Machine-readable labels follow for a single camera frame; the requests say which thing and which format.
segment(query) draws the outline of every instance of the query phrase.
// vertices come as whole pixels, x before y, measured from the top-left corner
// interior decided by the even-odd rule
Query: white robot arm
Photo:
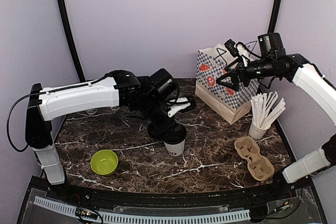
[[[175,89],[176,98],[167,100]],[[192,99],[179,98],[179,95],[178,84],[165,69],[150,77],[136,77],[131,72],[116,70],[98,80],[57,88],[42,89],[38,83],[33,85],[29,95],[26,142],[36,153],[50,184],[59,185],[65,182],[65,173],[51,137],[51,120],[95,108],[128,106],[151,121],[150,136],[175,144],[185,139],[186,129],[176,123],[173,116],[195,107]]]
[[[235,44],[229,40],[225,43],[233,56],[239,55],[241,50],[238,51],[237,45],[241,45],[259,59],[248,62],[247,66],[242,59],[237,59],[235,68],[226,68],[227,73],[216,80],[217,84],[238,91],[240,82],[247,87],[251,79],[261,80],[264,77],[273,77],[271,84],[274,78],[286,78],[310,95],[336,126],[336,89],[324,78],[317,67],[300,54],[287,55],[278,33],[261,35],[258,41],[261,56],[250,52],[241,42]],[[228,77],[231,83],[223,82]],[[336,165],[336,135],[319,149],[290,164],[275,176],[281,177],[280,180],[290,184],[333,165]]]

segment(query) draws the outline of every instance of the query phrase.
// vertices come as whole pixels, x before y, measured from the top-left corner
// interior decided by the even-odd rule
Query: white wall
[[[113,69],[195,77],[197,50],[267,31],[273,0],[66,0],[88,79]]]
[[[336,0],[282,0],[276,31],[288,54],[300,53],[316,63],[336,84]],[[328,116],[302,90],[286,80],[273,88],[285,97],[280,123],[296,158],[302,158],[336,133]],[[336,169],[313,178],[329,223],[336,220]]]
[[[16,223],[30,178],[40,169],[32,150],[17,153],[8,143],[8,110],[34,83],[53,87],[78,82],[57,0],[0,0],[0,61],[0,222]],[[26,109],[27,100],[11,119],[19,148],[25,146]]]

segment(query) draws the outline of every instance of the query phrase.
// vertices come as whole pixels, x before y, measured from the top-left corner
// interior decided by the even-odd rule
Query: lime green bowl
[[[109,176],[117,169],[118,157],[113,151],[101,150],[93,155],[90,165],[98,175]]]

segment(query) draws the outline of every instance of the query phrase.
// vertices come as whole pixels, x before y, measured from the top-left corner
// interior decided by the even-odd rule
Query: shopping bag
[[[257,42],[253,41],[246,46],[254,47],[255,43]],[[252,80],[248,87],[240,83],[239,91],[216,84],[216,79],[225,73],[224,68],[234,60],[222,44],[201,49],[197,56],[195,94],[229,124],[233,124],[250,111],[251,97],[259,87],[257,80]]]

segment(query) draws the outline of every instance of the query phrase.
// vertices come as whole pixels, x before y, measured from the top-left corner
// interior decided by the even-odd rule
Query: marble table
[[[70,114],[56,141],[69,182],[137,193],[204,193],[271,183],[271,179],[254,180],[247,162],[234,149],[234,141],[248,135],[252,116],[229,125],[194,95],[195,80],[179,83],[181,95],[192,95],[197,103],[195,110],[175,116],[187,129],[183,155],[170,156],[163,142],[148,136],[149,122],[129,117],[127,108]],[[274,125],[257,143],[276,171],[290,163]],[[113,150],[119,157],[112,176],[98,176],[90,168],[91,157],[102,149]]]

